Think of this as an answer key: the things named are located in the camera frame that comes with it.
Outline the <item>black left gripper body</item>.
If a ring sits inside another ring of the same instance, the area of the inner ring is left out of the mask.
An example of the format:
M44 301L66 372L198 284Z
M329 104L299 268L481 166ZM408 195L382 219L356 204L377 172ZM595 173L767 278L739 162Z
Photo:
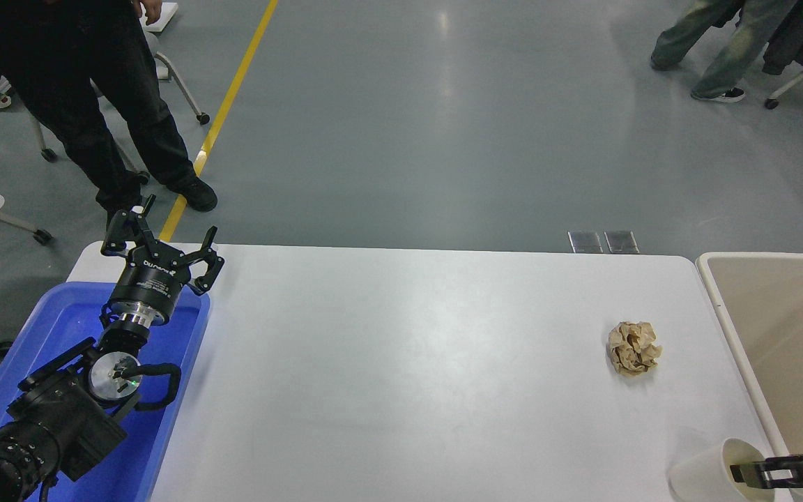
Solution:
M182 252L162 243L137 245L128 251L125 268L109 296L107 306L121 311L130 303L144 304L157 312L174 312L188 268L173 264Z

